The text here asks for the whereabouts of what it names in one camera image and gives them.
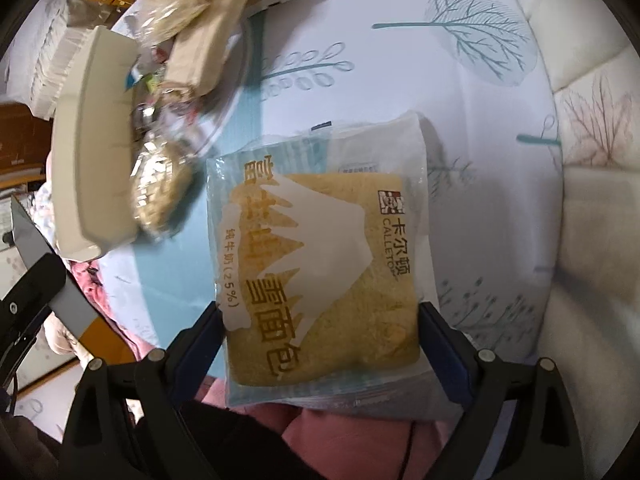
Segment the snow bread pack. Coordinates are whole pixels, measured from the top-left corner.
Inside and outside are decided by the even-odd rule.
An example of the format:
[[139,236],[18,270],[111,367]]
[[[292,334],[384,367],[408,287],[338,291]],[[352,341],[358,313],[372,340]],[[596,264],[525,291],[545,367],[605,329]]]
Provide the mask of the snow bread pack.
[[209,159],[227,401],[310,403],[425,376],[435,295],[420,118],[324,127]]

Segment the brown sandwich cracker pack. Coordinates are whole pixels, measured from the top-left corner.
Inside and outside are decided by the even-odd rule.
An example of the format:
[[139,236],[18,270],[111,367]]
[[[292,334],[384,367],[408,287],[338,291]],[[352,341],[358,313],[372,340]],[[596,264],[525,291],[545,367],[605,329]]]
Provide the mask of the brown sandwich cracker pack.
[[160,84],[183,99],[215,89],[226,62],[227,44],[248,0],[212,0],[208,8],[178,33]]

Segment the crumbly cookie clear pack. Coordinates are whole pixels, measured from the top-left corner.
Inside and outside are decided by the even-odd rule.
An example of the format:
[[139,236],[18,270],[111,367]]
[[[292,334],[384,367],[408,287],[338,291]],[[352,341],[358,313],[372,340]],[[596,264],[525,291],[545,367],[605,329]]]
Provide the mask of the crumbly cookie clear pack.
[[140,0],[137,40],[144,48],[178,35],[209,5],[210,0]]

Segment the pink blanket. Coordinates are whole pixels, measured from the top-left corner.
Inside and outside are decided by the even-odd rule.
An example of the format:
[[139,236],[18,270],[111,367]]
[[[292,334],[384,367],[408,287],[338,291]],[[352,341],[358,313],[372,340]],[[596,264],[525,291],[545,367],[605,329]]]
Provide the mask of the pink blanket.
[[211,479],[421,479],[451,420],[391,420],[288,404],[230,408],[224,380],[205,377],[182,416]]

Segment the white plastic storage bin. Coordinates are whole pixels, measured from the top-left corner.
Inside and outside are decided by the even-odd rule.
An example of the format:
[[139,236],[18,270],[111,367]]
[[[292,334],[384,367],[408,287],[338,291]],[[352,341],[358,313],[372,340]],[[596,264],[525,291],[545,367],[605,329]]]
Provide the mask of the white plastic storage bin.
[[76,55],[53,117],[51,186],[62,257],[99,259],[137,235],[130,206],[134,40],[98,26]]

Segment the teal white patterned tablecloth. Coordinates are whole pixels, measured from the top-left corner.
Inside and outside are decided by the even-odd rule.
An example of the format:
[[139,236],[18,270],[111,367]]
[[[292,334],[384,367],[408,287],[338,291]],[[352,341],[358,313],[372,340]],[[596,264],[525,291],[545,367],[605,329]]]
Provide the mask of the teal white patterned tablecloth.
[[244,81],[201,116],[213,153],[415,112],[440,310],[503,359],[531,356],[559,244],[562,155],[518,2],[297,0],[248,30]]

